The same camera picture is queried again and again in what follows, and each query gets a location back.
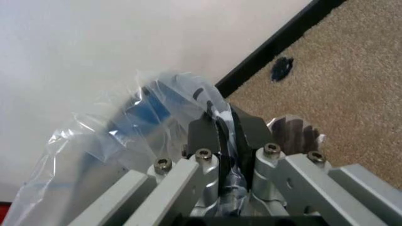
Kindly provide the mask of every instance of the white wall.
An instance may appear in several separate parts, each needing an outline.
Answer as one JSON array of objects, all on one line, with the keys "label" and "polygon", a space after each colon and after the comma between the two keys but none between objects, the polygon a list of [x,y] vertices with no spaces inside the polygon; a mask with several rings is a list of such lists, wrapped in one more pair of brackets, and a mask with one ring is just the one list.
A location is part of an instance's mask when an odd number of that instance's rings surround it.
[{"label": "white wall", "polygon": [[311,0],[0,1],[0,201],[83,101],[135,69],[218,82]]}]

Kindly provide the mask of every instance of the black baseboard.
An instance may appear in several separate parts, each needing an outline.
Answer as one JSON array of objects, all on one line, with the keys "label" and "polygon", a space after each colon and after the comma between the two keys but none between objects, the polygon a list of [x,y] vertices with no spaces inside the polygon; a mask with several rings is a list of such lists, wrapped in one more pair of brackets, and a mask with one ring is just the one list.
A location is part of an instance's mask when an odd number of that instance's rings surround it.
[{"label": "black baseboard", "polygon": [[271,38],[216,84],[223,97],[231,93],[263,68],[273,58],[320,22],[332,9],[346,0],[313,0]]}]

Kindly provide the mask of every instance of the transparent plastic wrap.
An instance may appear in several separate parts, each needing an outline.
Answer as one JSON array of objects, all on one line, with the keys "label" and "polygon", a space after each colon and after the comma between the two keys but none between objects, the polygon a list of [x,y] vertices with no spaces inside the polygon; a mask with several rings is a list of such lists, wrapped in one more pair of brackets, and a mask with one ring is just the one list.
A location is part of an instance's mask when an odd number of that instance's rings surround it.
[{"label": "transparent plastic wrap", "polygon": [[324,134],[295,115],[274,118],[267,124],[273,139],[286,155],[320,151]]},{"label": "transparent plastic wrap", "polygon": [[[228,155],[236,158],[230,106],[203,77],[137,73],[122,84],[72,113],[54,132],[3,225],[67,225],[127,170],[145,173],[158,157],[178,161],[188,124],[208,109],[214,120],[225,122]],[[221,201],[223,215],[240,209],[245,186],[234,162]]]}]

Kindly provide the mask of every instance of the red object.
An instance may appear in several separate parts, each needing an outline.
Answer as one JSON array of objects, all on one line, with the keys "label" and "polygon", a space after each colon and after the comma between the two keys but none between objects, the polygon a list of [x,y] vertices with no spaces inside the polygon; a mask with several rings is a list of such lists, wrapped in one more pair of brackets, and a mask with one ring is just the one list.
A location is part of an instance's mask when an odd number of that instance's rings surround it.
[{"label": "red object", "polygon": [[8,202],[0,202],[0,224],[3,222],[8,209],[10,209],[11,203]]}]

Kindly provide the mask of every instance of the beige carpet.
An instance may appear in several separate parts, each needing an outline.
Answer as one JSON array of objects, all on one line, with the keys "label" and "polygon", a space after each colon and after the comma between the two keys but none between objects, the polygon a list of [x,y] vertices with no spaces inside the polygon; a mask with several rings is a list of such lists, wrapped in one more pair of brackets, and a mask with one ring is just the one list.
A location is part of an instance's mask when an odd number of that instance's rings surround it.
[{"label": "beige carpet", "polygon": [[334,166],[359,163],[402,188],[402,1],[349,0],[280,56],[290,75],[270,82],[273,62],[228,100],[266,121],[295,114],[327,135]]}]

